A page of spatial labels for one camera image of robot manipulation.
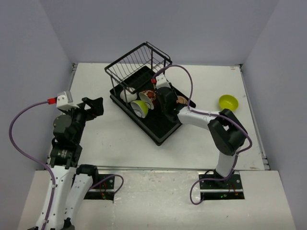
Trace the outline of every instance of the white floor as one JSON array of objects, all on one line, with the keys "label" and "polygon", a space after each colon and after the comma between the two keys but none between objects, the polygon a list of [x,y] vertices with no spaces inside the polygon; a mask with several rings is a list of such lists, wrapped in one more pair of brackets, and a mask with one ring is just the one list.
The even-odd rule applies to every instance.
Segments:
[{"label": "white floor", "polygon": [[[245,200],[211,200],[198,206],[189,201],[196,172],[119,174],[125,183],[114,203],[84,200],[76,230],[295,230],[276,171],[242,171]],[[18,230],[35,225],[48,182],[46,171],[35,173]],[[199,187],[193,196],[199,199]]]},{"label": "white floor", "polygon": [[[162,146],[154,142],[109,98],[112,88],[107,64],[80,63],[71,86],[76,103],[83,97],[104,98],[105,113],[87,122],[81,146],[79,164],[99,166],[150,168],[215,168],[218,150],[211,134],[204,129],[184,125]],[[253,140],[252,149],[239,156],[236,169],[263,170],[261,149],[249,110],[239,67],[185,66],[194,81],[193,101],[198,109],[219,110],[218,99],[223,94],[234,95],[239,101],[235,115]],[[185,95],[190,93],[189,78],[181,69],[170,68],[166,76]]]}]

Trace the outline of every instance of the dish rack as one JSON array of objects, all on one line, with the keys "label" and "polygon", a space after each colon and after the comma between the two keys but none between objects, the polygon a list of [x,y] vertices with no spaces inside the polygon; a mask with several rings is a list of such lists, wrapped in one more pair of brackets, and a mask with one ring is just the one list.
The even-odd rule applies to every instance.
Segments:
[{"label": "dish rack", "polygon": [[[139,92],[144,90],[154,90],[151,78],[158,70],[171,64],[172,61],[169,55],[149,42],[145,42],[105,67],[105,71],[110,76],[113,86],[110,90],[110,98],[112,101],[117,104],[158,146],[162,145],[181,124],[170,122],[164,114],[162,114],[159,107],[154,110],[149,110],[145,118],[139,118],[134,113],[130,104],[120,98],[120,93],[125,90],[124,95],[127,99],[126,91],[138,95]],[[183,96],[188,99],[176,88],[175,91],[178,96]],[[190,106],[195,108],[196,105],[191,101]]]}]

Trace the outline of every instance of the small red object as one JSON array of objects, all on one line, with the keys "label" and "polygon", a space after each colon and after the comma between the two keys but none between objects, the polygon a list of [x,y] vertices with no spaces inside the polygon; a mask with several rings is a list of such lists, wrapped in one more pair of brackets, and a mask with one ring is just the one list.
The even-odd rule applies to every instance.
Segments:
[{"label": "small red object", "polygon": [[56,97],[49,98],[47,101],[48,101],[48,104],[55,104],[57,102],[57,98]]}]

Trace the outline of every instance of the cable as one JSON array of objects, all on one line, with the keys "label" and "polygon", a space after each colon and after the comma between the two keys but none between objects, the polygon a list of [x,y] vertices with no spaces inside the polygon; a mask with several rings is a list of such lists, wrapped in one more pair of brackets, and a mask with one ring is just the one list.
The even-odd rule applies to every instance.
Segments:
[{"label": "cable", "polygon": [[101,193],[101,197],[104,199],[105,194],[103,194],[103,192],[101,191],[101,184],[99,185],[99,191]]},{"label": "cable", "polygon": [[47,220],[49,218],[49,214],[50,214],[50,210],[51,210],[51,207],[52,207],[52,202],[53,202],[53,197],[54,197],[54,190],[55,190],[55,186],[56,186],[56,179],[54,177],[54,174],[52,172],[52,170],[49,168],[48,165],[46,165],[45,163],[41,162],[40,160],[30,156],[29,154],[25,153],[24,151],[22,151],[16,144],[16,142],[14,141],[14,138],[13,138],[13,135],[12,135],[12,129],[13,129],[13,125],[14,123],[16,122],[16,120],[21,116],[21,114],[23,114],[24,112],[28,111],[29,109],[33,108],[33,107],[36,107],[38,105],[41,105],[41,104],[48,104],[50,103],[49,101],[44,101],[44,102],[38,102],[38,103],[35,103],[25,109],[23,109],[22,111],[20,111],[16,117],[14,117],[14,119],[12,120],[11,124],[10,124],[10,128],[9,128],[9,137],[10,137],[10,141],[12,143],[12,145],[15,147],[15,149],[17,149],[17,151],[19,151],[22,155],[24,155],[25,157],[29,158],[30,160],[33,160],[35,161],[36,163],[42,165],[50,174],[51,176],[51,180],[52,180],[52,185],[54,186],[52,189],[51,189],[51,195],[50,195],[50,200],[49,200],[49,204],[48,204],[48,208],[47,208],[47,212],[46,212],[46,215],[45,215],[45,222],[42,226],[42,229],[41,230],[44,230],[45,227],[46,227],[46,224],[47,224]]},{"label": "cable", "polygon": [[106,193],[106,183],[104,182],[104,187],[105,187],[105,193]]},{"label": "cable", "polygon": [[228,186],[228,193],[227,194],[230,193],[230,189],[231,189],[231,184]]},{"label": "cable", "polygon": [[164,68],[158,70],[158,71],[154,74],[153,79],[155,79],[155,78],[156,78],[157,76],[159,76],[161,73],[165,72],[165,71],[166,71],[168,68],[170,68],[170,67],[179,67],[179,68],[183,69],[183,70],[187,73],[187,75],[189,76],[189,78],[190,78],[190,82],[191,82],[191,92],[190,92],[190,96],[189,96],[189,99],[188,99],[188,109],[189,109],[191,112],[194,112],[194,113],[200,114],[200,115],[216,116],[216,117],[220,117],[220,118],[222,118],[222,119],[225,119],[225,120],[227,120],[228,122],[230,122],[232,125],[234,125],[238,130],[240,130],[240,131],[244,134],[244,136],[248,139],[248,141],[249,141],[249,146],[247,146],[246,148],[241,149],[241,150],[239,150],[238,152],[236,152],[234,164],[233,164],[233,166],[232,166],[232,168],[231,168],[230,173],[229,173],[226,177],[221,178],[221,179],[217,179],[217,178],[203,178],[203,179],[200,179],[200,180],[196,181],[196,182],[192,185],[192,187],[191,187],[191,189],[190,189],[190,201],[191,201],[191,203],[194,204],[194,205],[199,205],[201,202],[203,202],[204,196],[203,196],[203,198],[200,200],[200,202],[195,203],[195,202],[193,201],[193,199],[192,199],[192,191],[193,191],[194,186],[197,185],[197,184],[200,183],[200,182],[203,182],[203,181],[226,181],[226,180],[228,180],[228,179],[232,176],[232,173],[233,173],[234,170],[235,170],[236,162],[237,162],[237,160],[238,160],[238,155],[239,155],[240,153],[242,153],[242,152],[244,152],[244,151],[250,149],[250,148],[252,147],[252,145],[253,145],[253,142],[252,142],[251,138],[249,137],[249,135],[247,134],[247,132],[246,132],[241,126],[239,126],[236,122],[234,122],[233,120],[229,119],[228,117],[223,116],[223,115],[220,115],[220,114],[209,114],[209,113],[205,113],[205,112],[199,112],[199,111],[195,111],[195,110],[193,110],[193,109],[190,108],[190,101],[191,101],[192,94],[193,94],[193,80],[192,80],[192,77],[191,77],[190,73],[188,72],[188,70],[187,70],[186,68],[184,68],[183,66],[180,66],[180,65],[169,65],[169,66],[166,66],[166,67],[164,67]]},{"label": "cable", "polygon": [[209,170],[207,170],[207,171],[204,173],[204,175],[207,175],[209,172],[214,172],[214,170],[209,169]]},{"label": "cable", "polygon": [[237,196],[237,195],[238,195],[238,193],[236,192],[236,186],[235,186],[235,184],[234,184],[234,183],[232,184],[232,187],[234,188],[235,196]]},{"label": "cable", "polygon": [[89,188],[89,190],[95,188],[96,186],[100,185],[101,183],[105,182],[106,180],[112,178],[112,177],[115,177],[115,176],[118,176],[121,178],[121,185],[120,187],[114,192],[114,195],[122,188],[123,184],[124,184],[124,178],[121,176],[121,175],[118,175],[118,174],[112,174],[112,175],[109,175],[107,176],[106,178],[102,179],[101,181],[99,181],[98,183],[92,185],[92,187]]}]

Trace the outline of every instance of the plastic bowl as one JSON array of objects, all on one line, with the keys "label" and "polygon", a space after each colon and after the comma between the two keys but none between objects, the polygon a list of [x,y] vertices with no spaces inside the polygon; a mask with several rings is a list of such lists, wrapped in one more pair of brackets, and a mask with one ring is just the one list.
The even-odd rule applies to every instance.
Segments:
[{"label": "plastic bowl", "polygon": [[226,94],[220,97],[219,105],[221,109],[235,111],[239,107],[239,102],[234,96]]}]

